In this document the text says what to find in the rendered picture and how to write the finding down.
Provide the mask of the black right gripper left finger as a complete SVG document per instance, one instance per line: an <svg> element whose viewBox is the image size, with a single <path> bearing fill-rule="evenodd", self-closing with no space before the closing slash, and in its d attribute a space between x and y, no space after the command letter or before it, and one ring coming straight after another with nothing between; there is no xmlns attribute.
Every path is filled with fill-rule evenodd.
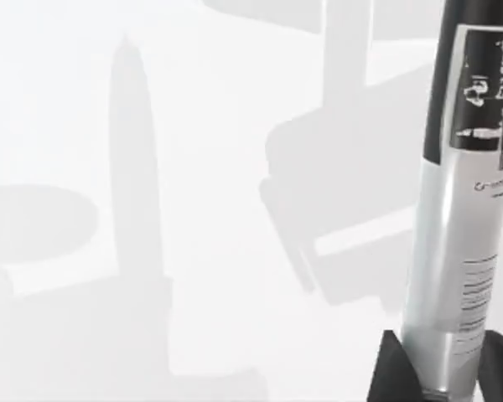
<svg viewBox="0 0 503 402"><path fill-rule="evenodd" d="M392 330L384 330L366 402L426 402L406 351Z"/></svg>

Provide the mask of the black and silver tube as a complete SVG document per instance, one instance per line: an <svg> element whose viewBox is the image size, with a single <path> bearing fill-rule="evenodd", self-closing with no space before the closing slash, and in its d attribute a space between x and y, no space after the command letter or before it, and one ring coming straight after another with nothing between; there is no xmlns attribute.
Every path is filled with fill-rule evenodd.
<svg viewBox="0 0 503 402"><path fill-rule="evenodd" d="M503 0L445 0L401 342L424 398L472 402L503 224Z"/></svg>

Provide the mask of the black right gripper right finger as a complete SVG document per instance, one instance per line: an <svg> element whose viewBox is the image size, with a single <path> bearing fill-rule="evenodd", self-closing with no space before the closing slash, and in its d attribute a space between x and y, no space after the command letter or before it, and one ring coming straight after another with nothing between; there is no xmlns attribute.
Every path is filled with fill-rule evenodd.
<svg viewBox="0 0 503 402"><path fill-rule="evenodd" d="M497 331L485 331L478 383L484 402L503 402L503 335Z"/></svg>

